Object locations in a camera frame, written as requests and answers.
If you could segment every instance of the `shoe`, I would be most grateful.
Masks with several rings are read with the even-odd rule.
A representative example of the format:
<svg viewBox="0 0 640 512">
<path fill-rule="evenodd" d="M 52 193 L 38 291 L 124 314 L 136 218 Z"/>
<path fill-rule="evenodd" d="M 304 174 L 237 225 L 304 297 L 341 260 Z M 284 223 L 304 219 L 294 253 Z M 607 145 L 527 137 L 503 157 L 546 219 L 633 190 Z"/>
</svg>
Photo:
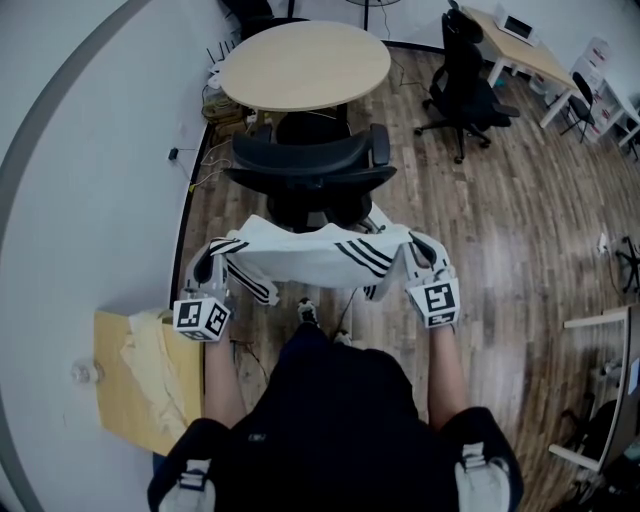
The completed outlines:
<svg viewBox="0 0 640 512">
<path fill-rule="evenodd" d="M 349 334 L 344 329 L 340 329 L 336 333 L 335 338 L 333 338 L 333 342 L 334 343 L 342 343 L 343 345 L 346 345 L 347 347 L 352 347 L 353 346 L 353 340 L 351 339 L 351 334 Z"/>
<path fill-rule="evenodd" d="M 320 326 L 316 306 L 306 297 L 300 299 L 300 302 L 298 302 L 298 320 L 301 324 L 307 323 L 317 327 Z"/>
</svg>

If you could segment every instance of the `person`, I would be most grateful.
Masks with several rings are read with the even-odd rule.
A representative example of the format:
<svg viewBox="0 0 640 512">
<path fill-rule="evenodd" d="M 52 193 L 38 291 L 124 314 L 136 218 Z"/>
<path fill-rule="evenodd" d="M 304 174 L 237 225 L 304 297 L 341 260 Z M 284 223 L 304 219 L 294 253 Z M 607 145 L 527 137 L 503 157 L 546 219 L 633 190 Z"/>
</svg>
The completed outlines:
<svg viewBox="0 0 640 512">
<path fill-rule="evenodd" d="M 451 325 L 429 336 L 429 423 L 400 365 L 333 342 L 308 299 L 267 389 L 247 414 L 228 335 L 205 350 L 205 418 L 158 468 L 151 510 L 515 510 L 515 456 L 471 407 Z"/>
</svg>

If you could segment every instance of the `round wooden table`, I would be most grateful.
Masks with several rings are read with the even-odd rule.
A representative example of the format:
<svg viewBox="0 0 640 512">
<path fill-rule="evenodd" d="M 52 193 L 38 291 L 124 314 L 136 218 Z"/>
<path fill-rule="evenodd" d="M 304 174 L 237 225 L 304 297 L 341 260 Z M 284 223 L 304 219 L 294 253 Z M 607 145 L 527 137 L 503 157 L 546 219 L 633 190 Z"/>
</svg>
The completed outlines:
<svg viewBox="0 0 640 512">
<path fill-rule="evenodd" d="M 387 76 L 389 51 L 343 23 L 302 21 L 247 39 L 224 61 L 220 82 L 234 101 L 257 110 L 300 112 L 347 103 Z"/>
</svg>

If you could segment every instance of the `wooden floor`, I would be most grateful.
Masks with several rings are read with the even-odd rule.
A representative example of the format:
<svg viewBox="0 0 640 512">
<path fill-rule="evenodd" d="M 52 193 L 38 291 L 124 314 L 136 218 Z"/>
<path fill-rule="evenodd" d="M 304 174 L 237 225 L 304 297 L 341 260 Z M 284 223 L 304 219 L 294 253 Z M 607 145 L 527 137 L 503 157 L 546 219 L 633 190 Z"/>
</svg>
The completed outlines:
<svg viewBox="0 0 640 512">
<path fill-rule="evenodd" d="M 406 68 L 405 82 L 428 84 L 442 63 L 441 56 L 424 52 L 393 50 L 392 55 Z M 392 164 L 399 172 L 374 200 L 393 221 L 433 236 L 449 251 L 460 278 L 458 338 L 471 397 L 493 411 L 514 446 L 526 485 L 521 510 L 547 511 L 576 474 L 547 452 L 570 432 L 560 413 L 579 408 L 589 370 L 619 353 L 615 327 L 571 334 L 562 332 L 562 322 L 622 303 L 609 260 L 597 256 L 595 246 L 601 232 L 610 240 L 640 234 L 640 166 L 611 139 L 580 145 L 577 133 L 559 137 L 565 127 L 561 116 L 542 130 L 540 97 L 522 78 L 504 75 L 506 86 L 496 94 L 522 116 L 511 128 L 489 130 L 489 149 L 468 138 L 467 158 L 455 165 L 452 130 L 413 134 L 437 113 L 423 111 L 426 93 L 420 85 L 400 87 L 400 75 L 392 64 L 380 87 L 349 105 L 354 131 L 372 122 L 389 130 Z M 229 156 L 229 144 L 216 151 L 217 157 Z M 202 169 L 200 177 L 206 172 Z M 240 227 L 251 213 L 266 216 L 264 197 L 222 174 L 198 187 L 183 266 L 209 238 Z M 618 263 L 611 264 L 620 289 Z M 323 327 L 333 331 L 350 295 L 350 290 L 300 285 L 280 289 L 281 303 L 269 310 L 241 291 L 233 325 L 235 338 L 254 342 L 267 371 L 295 328 L 300 297 L 316 301 Z M 380 348 L 398 359 L 427 419 L 427 334 L 400 286 L 385 297 L 384 308 L 358 293 L 343 325 L 356 346 Z M 238 354 L 238 368 L 253 407 L 265 389 L 264 377 L 246 353 Z M 600 399 L 609 393 L 601 389 Z"/>
</svg>

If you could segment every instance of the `black shirt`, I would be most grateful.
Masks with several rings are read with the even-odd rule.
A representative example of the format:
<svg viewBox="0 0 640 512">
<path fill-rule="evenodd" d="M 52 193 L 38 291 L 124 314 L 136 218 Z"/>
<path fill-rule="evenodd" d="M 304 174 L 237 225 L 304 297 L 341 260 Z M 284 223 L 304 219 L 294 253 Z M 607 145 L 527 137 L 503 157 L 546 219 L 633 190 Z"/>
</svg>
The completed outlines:
<svg viewBox="0 0 640 512">
<path fill-rule="evenodd" d="M 522 496 L 515 457 L 491 413 L 471 408 L 436 433 L 418 418 L 411 384 L 390 355 L 333 345 L 281 361 L 233 429 L 191 424 L 148 491 L 157 510 L 188 459 L 211 459 L 216 512 L 227 510 L 457 511 L 454 465 L 463 444 L 510 468 L 512 509 Z"/>
</svg>

